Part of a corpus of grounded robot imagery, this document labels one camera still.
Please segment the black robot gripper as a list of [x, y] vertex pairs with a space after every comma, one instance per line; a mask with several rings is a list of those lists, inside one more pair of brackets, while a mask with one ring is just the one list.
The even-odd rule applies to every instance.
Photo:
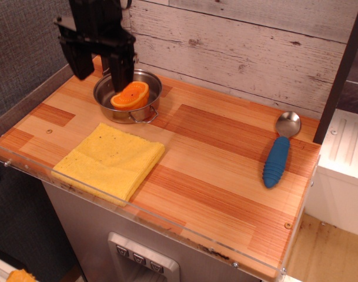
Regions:
[[72, 15], [58, 16], [63, 54], [80, 80], [93, 71], [92, 54], [108, 58], [113, 88], [124, 90], [134, 76], [135, 38], [122, 27], [120, 1], [70, 1]]

